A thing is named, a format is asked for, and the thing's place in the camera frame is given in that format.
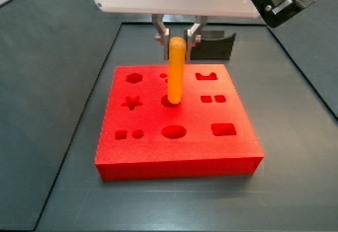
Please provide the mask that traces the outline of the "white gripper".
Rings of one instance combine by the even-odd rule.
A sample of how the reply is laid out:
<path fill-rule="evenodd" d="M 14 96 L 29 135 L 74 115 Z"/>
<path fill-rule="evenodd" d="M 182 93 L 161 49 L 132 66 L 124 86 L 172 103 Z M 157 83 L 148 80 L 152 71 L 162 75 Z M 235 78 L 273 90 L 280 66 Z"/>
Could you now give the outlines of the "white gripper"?
<path fill-rule="evenodd" d="M 185 61 L 191 49 L 200 43 L 207 17 L 255 19 L 259 13 L 251 0 L 93 0 L 102 12 L 153 14 L 154 41 L 164 47 L 164 59 L 169 58 L 169 29 L 162 22 L 164 15 L 196 16 L 185 31 Z"/>

